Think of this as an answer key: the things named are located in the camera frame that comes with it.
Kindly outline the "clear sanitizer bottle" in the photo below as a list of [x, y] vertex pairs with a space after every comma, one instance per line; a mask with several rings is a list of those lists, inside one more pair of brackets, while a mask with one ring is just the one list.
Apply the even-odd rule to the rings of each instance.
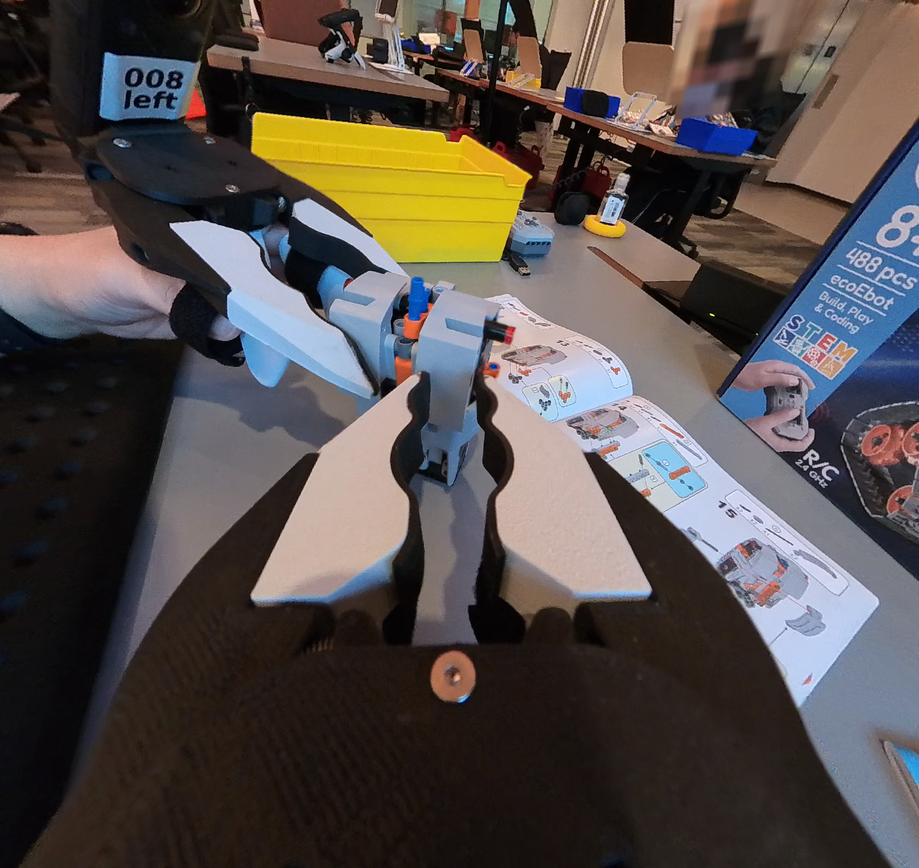
[[627, 189], [629, 180], [630, 176], [627, 172], [619, 173], [613, 185], [607, 190], [597, 213], [601, 224], [612, 227], [622, 218], [624, 208], [628, 202]]

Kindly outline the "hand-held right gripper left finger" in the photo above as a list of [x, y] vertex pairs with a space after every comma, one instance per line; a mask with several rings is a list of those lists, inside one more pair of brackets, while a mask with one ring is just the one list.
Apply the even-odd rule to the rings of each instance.
[[250, 594], [367, 612], [411, 642], [424, 577], [417, 496], [430, 377], [410, 376], [322, 447]]

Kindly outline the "black and white device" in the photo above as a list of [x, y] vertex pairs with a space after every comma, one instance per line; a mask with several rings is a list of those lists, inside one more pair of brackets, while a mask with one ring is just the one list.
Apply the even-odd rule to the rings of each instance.
[[318, 46], [324, 60], [328, 63], [356, 62], [360, 69], [366, 70], [365, 60], [357, 47], [363, 26], [360, 12], [355, 8], [343, 8], [320, 16], [318, 22], [329, 29], [329, 34]]

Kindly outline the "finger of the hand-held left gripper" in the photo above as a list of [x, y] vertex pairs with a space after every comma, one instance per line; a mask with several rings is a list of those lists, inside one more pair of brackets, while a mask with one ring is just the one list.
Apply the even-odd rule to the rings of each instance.
[[206, 221], [171, 228], [229, 285], [227, 319], [241, 331], [248, 369], [259, 383], [276, 386], [293, 362], [339, 389], [365, 399], [374, 395], [345, 334], [270, 273], [249, 235]]
[[303, 198], [286, 207], [289, 249], [286, 282], [304, 295], [311, 308], [322, 308], [319, 283], [330, 267], [346, 277], [389, 272], [405, 277], [404, 269], [369, 233], [348, 216]]

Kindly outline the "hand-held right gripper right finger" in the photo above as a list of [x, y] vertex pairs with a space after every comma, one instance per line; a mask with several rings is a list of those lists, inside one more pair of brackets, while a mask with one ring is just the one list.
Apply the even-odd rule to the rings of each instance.
[[477, 639], [521, 639], [545, 608], [650, 596], [647, 576], [587, 461], [560, 427], [495, 379], [475, 381], [495, 488], [475, 583]]

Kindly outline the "grey brick robot model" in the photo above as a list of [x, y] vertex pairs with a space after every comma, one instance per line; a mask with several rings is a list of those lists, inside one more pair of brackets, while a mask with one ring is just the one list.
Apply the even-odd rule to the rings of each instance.
[[394, 310], [393, 331], [399, 334], [394, 382], [428, 374], [430, 403], [420, 470], [451, 486], [479, 429], [475, 379], [487, 364], [491, 344], [511, 344], [516, 330], [499, 321], [495, 302], [462, 294], [444, 282], [425, 285], [429, 311], [418, 322], [406, 317], [410, 288]]

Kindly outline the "red bag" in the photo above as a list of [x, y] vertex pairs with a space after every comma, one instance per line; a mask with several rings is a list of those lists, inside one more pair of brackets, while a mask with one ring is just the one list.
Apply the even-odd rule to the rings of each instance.
[[526, 185], [527, 193], [536, 188], [538, 178], [544, 166], [540, 149], [537, 145], [524, 147], [518, 144], [513, 148], [508, 148], [502, 141], [497, 141], [493, 150], [529, 175], [530, 178]]

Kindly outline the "yellow plastic bin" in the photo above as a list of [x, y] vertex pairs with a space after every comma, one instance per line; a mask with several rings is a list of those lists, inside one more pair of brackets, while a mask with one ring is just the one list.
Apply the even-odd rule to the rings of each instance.
[[399, 263], [501, 259], [529, 175], [475, 139], [256, 113], [253, 153], [331, 197]]

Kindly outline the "background table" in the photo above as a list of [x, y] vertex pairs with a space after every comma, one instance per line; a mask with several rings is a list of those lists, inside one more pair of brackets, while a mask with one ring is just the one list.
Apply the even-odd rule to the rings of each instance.
[[208, 50], [208, 61], [215, 68], [243, 70], [248, 58], [250, 70], [266, 77], [336, 86], [348, 90], [382, 93], [409, 99], [446, 104], [448, 90], [413, 74], [409, 70], [386, 70], [369, 63], [329, 63], [318, 47], [259, 36], [255, 51], [223, 45]]
[[749, 152], [740, 155], [729, 155], [695, 150], [677, 143], [673, 139], [660, 138], [649, 132], [637, 131], [609, 120], [586, 116], [566, 109], [563, 104], [547, 103], [548, 111], [560, 117], [558, 131], [571, 142], [577, 142], [586, 150], [602, 152], [604, 155], [616, 157], [624, 152], [613, 142], [603, 139], [600, 135], [606, 134], [613, 138], [624, 139], [638, 147], [658, 151], [683, 160], [698, 160], [707, 162], [721, 162], [736, 165], [741, 169], [770, 170], [777, 161], [773, 158], [752, 155]]

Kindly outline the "blue bin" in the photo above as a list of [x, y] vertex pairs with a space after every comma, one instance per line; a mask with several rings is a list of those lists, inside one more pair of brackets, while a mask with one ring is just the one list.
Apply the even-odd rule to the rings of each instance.
[[567, 111], [575, 114], [611, 120], [618, 116], [621, 100], [601, 91], [568, 86], [563, 104]]
[[758, 132], [753, 129], [713, 123], [706, 118], [684, 118], [675, 142], [703, 153], [741, 156], [751, 150]]

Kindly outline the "brown cardboard sheet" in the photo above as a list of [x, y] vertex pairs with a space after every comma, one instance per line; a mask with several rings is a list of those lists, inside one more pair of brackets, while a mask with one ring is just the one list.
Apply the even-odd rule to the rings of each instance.
[[285, 42], [318, 47], [330, 29], [319, 19], [344, 9], [344, 0], [252, 0], [265, 34]]

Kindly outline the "blue robot kit box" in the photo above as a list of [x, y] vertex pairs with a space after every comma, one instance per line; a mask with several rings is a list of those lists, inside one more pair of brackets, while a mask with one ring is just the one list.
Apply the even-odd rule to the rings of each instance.
[[917, 125], [718, 396], [918, 576]]

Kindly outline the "grey and blue battery module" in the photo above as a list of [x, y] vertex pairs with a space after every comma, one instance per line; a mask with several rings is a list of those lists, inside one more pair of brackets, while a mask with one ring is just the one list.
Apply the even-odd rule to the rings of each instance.
[[554, 230], [534, 213], [519, 209], [511, 225], [505, 249], [524, 259], [546, 255], [554, 241]]

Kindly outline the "white instruction booklet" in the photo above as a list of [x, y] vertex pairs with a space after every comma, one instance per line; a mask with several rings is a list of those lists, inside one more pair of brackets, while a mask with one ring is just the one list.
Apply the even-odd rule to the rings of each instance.
[[580, 449], [598, 454], [680, 529], [745, 607], [802, 704], [878, 598], [744, 490], [679, 423], [633, 394], [620, 358], [512, 295], [491, 300], [515, 328], [489, 373]]

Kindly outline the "person's left hand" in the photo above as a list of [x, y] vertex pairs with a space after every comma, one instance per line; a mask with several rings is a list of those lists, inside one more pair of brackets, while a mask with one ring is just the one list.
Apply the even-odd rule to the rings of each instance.
[[32, 333], [168, 341], [185, 283], [135, 263], [112, 227], [63, 235], [3, 235], [1, 307]]

